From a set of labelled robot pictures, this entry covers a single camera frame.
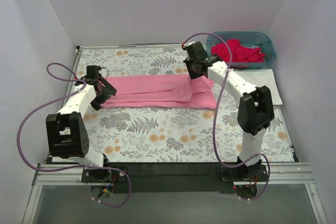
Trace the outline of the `pink t shirt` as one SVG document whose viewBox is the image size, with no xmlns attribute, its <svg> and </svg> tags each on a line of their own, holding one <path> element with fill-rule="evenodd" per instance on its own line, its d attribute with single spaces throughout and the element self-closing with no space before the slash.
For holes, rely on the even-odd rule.
<svg viewBox="0 0 336 224">
<path fill-rule="evenodd" d="M 109 77 L 117 93 L 104 108 L 215 109 L 214 82 L 206 77 L 191 79 L 188 74 Z"/>
</svg>

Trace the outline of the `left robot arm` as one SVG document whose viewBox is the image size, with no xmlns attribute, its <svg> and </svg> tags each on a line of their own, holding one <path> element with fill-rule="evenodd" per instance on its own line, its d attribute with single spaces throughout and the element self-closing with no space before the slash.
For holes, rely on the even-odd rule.
<svg viewBox="0 0 336 224">
<path fill-rule="evenodd" d="M 102 67 L 90 65 L 86 75 L 75 83 L 75 95 L 56 113 L 46 117 L 49 152 L 85 166 L 103 167 L 108 159 L 90 147 L 83 121 L 88 107 L 96 111 L 115 96 L 117 90 L 102 76 Z"/>
</svg>

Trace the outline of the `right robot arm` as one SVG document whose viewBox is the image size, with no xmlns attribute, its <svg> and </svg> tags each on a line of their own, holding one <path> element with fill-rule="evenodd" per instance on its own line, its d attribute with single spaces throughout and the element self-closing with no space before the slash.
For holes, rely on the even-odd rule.
<svg viewBox="0 0 336 224">
<path fill-rule="evenodd" d="M 221 86 L 238 102 L 237 122 L 243 131 L 242 149 L 236 164 L 220 163 L 220 175 L 225 182 L 248 180 L 265 174 L 261 146 L 266 129 L 274 119 L 274 106 L 267 86 L 258 87 L 235 73 L 218 56 L 209 56 L 198 42 L 183 44 L 187 52 L 184 63 L 192 79 L 202 76 Z"/>
</svg>

